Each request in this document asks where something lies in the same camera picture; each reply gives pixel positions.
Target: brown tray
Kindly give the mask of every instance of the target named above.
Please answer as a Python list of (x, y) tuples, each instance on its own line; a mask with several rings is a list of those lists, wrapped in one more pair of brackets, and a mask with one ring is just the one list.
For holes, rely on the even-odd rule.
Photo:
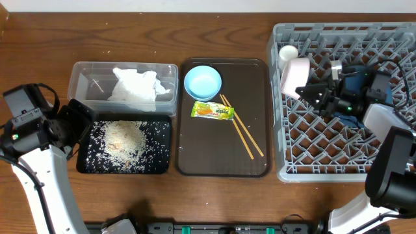
[[(185, 75), (196, 66), (215, 68), (224, 94), (248, 128), (260, 156), (240, 124), (254, 160), (251, 160), (232, 121), (190, 117), (195, 100), (183, 86)], [(177, 169), (186, 176), (262, 177), (271, 169), (270, 81), (267, 65), (259, 59), (190, 58), (181, 66), (179, 80)], [(212, 102), (222, 103), (217, 94)]]

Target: wood grain surface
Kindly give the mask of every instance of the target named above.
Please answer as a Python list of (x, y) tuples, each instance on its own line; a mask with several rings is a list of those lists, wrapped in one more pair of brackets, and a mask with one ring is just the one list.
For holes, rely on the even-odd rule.
[[(0, 43), (0, 92), (42, 82), (65, 104), (72, 66), (78, 61), (179, 66), (189, 57), (232, 57), (266, 62), (266, 44), (275, 24), (348, 21), (416, 21), (416, 15), (13, 13)], [(0, 123), (9, 118), (0, 99)], [(261, 179), (230, 179), (185, 177), (172, 166), (173, 160), (167, 173), (151, 176), (80, 174), (75, 162), (76, 157), (68, 162), (75, 199), (84, 220), (96, 222), (128, 210), (145, 222), (278, 223), (293, 213), (318, 220), (364, 188), (363, 183), (282, 183), (275, 166)], [(411, 233), (416, 227), (412, 220), (390, 225), (393, 233)], [(0, 227), (1, 233), (36, 231), (23, 188), (4, 162)]]
[(8, 19), (9, 13), (6, 8), (0, 3), (0, 42), (5, 32), (6, 22)]

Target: snack package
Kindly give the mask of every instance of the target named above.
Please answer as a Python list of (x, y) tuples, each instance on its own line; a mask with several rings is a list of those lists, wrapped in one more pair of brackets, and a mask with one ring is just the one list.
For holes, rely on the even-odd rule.
[(226, 107), (219, 103), (203, 103), (195, 101), (192, 108), (191, 117), (214, 118), (217, 120), (232, 120), (234, 118), (234, 108)]

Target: chopsticks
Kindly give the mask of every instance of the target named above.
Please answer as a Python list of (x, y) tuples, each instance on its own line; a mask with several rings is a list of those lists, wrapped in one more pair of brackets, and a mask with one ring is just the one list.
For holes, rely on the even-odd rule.
[[(225, 96), (225, 95), (223, 95), (223, 94), (220, 94), (220, 96), (221, 96), (221, 99), (222, 99), (222, 98), (224, 98), (222, 101), (224, 102), (224, 100), (225, 100), (225, 101), (226, 101), (226, 103), (227, 103), (227, 105), (228, 105), (229, 107), (231, 107), (231, 104), (228, 102), (228, 100), (227, 100), (226, 96)], [(251, 134), (248, 132), (248, 130), (247, 130), (247, 128), (246, 128), (246, 126), (242, 123), (242, 121), (241, 121), (241, 119), (240, 119), (239, 115), (237, 114), (237, 112), (235, 112), (235, 110), (234, 110), (234, 115), (235, 115), (235, 117), (237, 118), (237, 120), (240, 122), (240, 124), (241, 124), (242, 128), (243, 128), (243, 129), (244, 129), (244, 131), (247, 133), (248, 138), (252, 141), (252, 143), (253, 143), (254, 147), (258, 150), (258, 152), (260, 153), (260, 155), (261, 155), (262, 157), (263, 157), (263, 156), (265, 156), (265, 155), (263, 154), (263, 152), (261, 151), (260, 147), (257, 145), (257, 143), (255, 143), (255, 140), (253, 139), (253, 137), (251, 136)]]
[[(226, 104), (226, 101), (224, 100), (224, 98), (222, 97), (222, 94), (220, 94), (220, 97), (221, 97), (221, 100), (222, 100), (222, 103), (226, 106), (227, 104)], [(244, 139), (244, 137), (242, 136), (242, 134), (241, 134), (241, 131), (240, 131), (240, 129), (239, 129), (239, 127), (238, 127), (238, 125), (237, 125), (237, 123), (235, 122), (235, 120), (233, 119), (233, 124), (234, 124), (234, 127), (235, 127), (235, 129), (237, 130), (237, 132), (239, 133), (239, 136), (240, 136), (240, 138), (241, 138), (241, 140), (242, 140), (242, 143), (244, 144), (244, 146), (246, 146), (246, 150), (247, 150), (247, 152), (248, 152), (248, 154), (250, 155), (250, 158), (252, 159), (252, 160), (254, 160), (254, 157), (253, 157), (253, 154), (252, 154), (252, 151), (249, 149), (249, 147), (248, 147), (248, 145), (247, 145), (247, 142), (246, 142), (246, 140)]]

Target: dish rack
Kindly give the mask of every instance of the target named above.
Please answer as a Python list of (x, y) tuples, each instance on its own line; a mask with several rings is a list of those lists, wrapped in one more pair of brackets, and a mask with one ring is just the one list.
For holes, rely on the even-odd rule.
[[(278, 51), (292, 45), (311, 62), (309, 79), (330, 75), (329, 61), (370, 64), (393, 59), (403, 67), (410, 102), (400, 111), (416, 124), (416, 23), (280, 23), (267, 44), (273, 95), (273, 135), (278, 178), (290, 182), (364, 182), (381, 143), (368, 129), (322, 118), (305, 101), (280, 91)], [(403, 77), (392, 62), (379, 70), (392, 74), (393, 102), (406, 97)]]

